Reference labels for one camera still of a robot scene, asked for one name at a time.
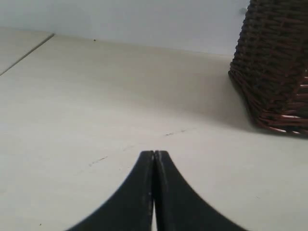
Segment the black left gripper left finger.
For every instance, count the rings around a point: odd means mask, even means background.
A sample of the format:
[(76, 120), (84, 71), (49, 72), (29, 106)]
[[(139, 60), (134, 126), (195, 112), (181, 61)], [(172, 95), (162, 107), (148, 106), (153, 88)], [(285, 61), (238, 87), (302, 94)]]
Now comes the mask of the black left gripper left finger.
[(125, 181), (70, 231), (150, 231), (153, 220), (154, 152), (142, 151)]

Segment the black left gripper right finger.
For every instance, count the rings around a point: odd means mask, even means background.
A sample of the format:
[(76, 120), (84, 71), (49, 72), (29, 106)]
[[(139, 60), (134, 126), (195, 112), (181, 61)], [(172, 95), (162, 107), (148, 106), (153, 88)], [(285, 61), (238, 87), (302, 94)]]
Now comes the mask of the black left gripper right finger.
[(159, 231), (244, 231), (204, 201), (167, 151), (155, 151), (154, 203)]

